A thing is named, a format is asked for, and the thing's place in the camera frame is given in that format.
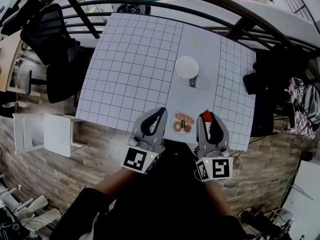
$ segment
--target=white table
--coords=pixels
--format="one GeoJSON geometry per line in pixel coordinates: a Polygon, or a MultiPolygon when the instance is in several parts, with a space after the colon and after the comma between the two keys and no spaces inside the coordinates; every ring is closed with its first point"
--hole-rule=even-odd
{"type": "Polygon", "coordinates": [[[226,125],[230,148],[247,150],[255,95],[248,95],[243,76],[253,72],[255,59],[252,50],[200,27],[113,13],[90,62],[76,117],[131,131],[137,117],[166,107],[164,138],[196,144],[195,121],[209,109],[226,125]],[[180,78],[174,71],[181,56],[198,62],[197,79],[180,78]],[[180,113],[191,119],[188,128],[177,131],[180,113]]]}
{"type": "Polygon", "coordinates": [[[44,148],[67,158],[72,152],[82,148],[84,145],[73,141],[73,123],[79,121],[81,120],[73,116],[44,114],[44,148]]]}

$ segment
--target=metal railing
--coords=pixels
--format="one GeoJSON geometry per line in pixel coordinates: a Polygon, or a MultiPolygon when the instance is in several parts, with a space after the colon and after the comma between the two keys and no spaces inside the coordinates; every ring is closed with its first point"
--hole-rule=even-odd
{"type": "MultiPolygon", "coordinates": [[[[50,4],[54,0],[40,0],[41,3],[50,4]]],[[[226,12],[234,13],[240,16],[240,19],[235,24],[229,23],[223,19],[217,18],[210,14],[206,14],[202,11],[197,11],[191,8],[178,6],[170,3],[154,2],[147,0],[91,0],[78,2],[77,0],[68,0],[69,4],[64,5],[61,8],[63,10],[73,8],[76,14],[65,15],[64,19],[80,18],[82,22],[66,24],[67,29],[73,27],[86,27],[86,29],[70,30],[70,34],[89,34],[93,35],[94,38],[98,39],[100,37],[101,30],[96,29],[96,27],[101,27],[106,24],[106,22],[91,22],[89,17],[92,16],[109,16],[110,12],[90,12],[85,13],[82,9],[83,6],[89,5],[103,5],[103,4],[130,4],[130,5],[145,5],[150,7],[160,7],[171,10],[176,10],[178,12],[183,12],[191,14],[197,17],[201,17],[212,22],[222,25],[222,27],[207,27],[207,29],[214,31],[220,35],[225,36],[228,39],[234,41],[250,41],[246,42],[244,45],[255,50],[257,53],[260,52],[259,49],[254,49],[254,45],[251,43],[258,43],[261,46],[271,49],[275,44],[282,44],[283,46],[293,49],[295,46],[302,47],[305,51],[309,52],[308,56],[310,59],[316,58],[320,55],[319,47],[301,41],[295,38],[287,37],[281,33],[277,28],[275,28],[268,21],[250,11],[249,9],[243,7],[242,5],[232,1],[232,0],[201,0],[209,4],[218,6],[226,10],[226,12]]],[[[320,74],[317,69],[311,70],[313,78],[320,82],[320,74]]]]}
{"type": "Polygon", "coordinates": [[[313,15],[311,14],[309,8],[307,7],[306,3],[304,2],[304,0],[285,0],[286,3],[289,5],[291,11],[302,17],[305,20],[308,20],[310,22],[312,22],[317,30],[317,32],[320,34],[320,29],[317,26],[317,23],[313,17],[313,15]]]}

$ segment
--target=wooden floor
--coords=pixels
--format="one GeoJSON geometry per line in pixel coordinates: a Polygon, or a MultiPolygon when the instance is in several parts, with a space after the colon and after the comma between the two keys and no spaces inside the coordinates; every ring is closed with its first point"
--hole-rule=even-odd
{"type": "MultiPolygon", "coordinates": [[[[14,76],[14,85],[23,88],[24,75],[32,70],[33,75],[45,79],[44,66],[25,60],[14,76]]],[[[22,113],[65,113],[75,114],[73,99],[50,104],[44,86],[37,87],[42,92],[41,98],[20,95],[29,107],[22,113]]],[[[275,130],[281,131],[285,121],[276,121],[275,130]]],[[[43,142],[42,120],[39,117],[35,127],[35,141],[43,142]]],[[[40,195],[49,197],[51,206],[66,211],[78,193],[101,181],[105,175],[113,174],[120,169],[120,160],[124,155],[124,145],[129,133],[89,122],[80,122],[75,128],[75,140],[86,143],[87,147],[76,151],[71,158],[66,158],[50,151],[39,149],[33,152],[15,154],[13,119],[0,118],[0,172],[5,174],[4,183],[8,188],[18,184],[22,190],[16,194],[20,201],[37,198],[40,195]]],[[[248,207],[265,206],[266,211],[277,208],[286,194],[286,185],[290,182],[302,150],[318,147],[319,135],[315,140],[306,140],[301,136],[278,134],[265,137],[249,145],[247,152],[242,152],[242,166],[237,174],[225,182],[223,192],[232,210],[238,214],[248,207]]],[[[239,167],[238,159],[233,171],[239,167]]]]}

